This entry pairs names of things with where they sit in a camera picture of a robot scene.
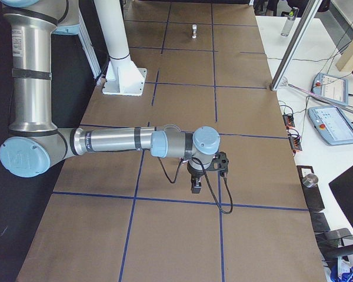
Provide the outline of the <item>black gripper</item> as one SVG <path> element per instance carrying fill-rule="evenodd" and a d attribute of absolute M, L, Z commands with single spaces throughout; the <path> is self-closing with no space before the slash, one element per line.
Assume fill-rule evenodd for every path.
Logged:
<path fill-rule="evenodd" d="M 187 170 L 191 175 L 191 193 L 200 193 L 202 188 L 200 177 L 204 175 L 201 166 L 199 169 L 196 169 L 190 164 L 190 162 L 188 162 Z"/>

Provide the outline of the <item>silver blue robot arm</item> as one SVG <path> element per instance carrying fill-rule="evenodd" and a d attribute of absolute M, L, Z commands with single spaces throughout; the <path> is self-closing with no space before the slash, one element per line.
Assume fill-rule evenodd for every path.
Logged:
<path fill-rule="evenodd" d="M 182 132 L 175 125 L 84 130 L 58 128 L 51 109 L 51 35 L 79 32 L 78 1 L 3 1 L 12 29 L 15 119 L 0 147 L 2 165 L 19 177 L 35 177 L 72 156 L 149 150 L 159 159 L 187 162 L 191 191 L 199 193 L 208 171 L 227 173 L 219 133 L 203 126 Z"/>

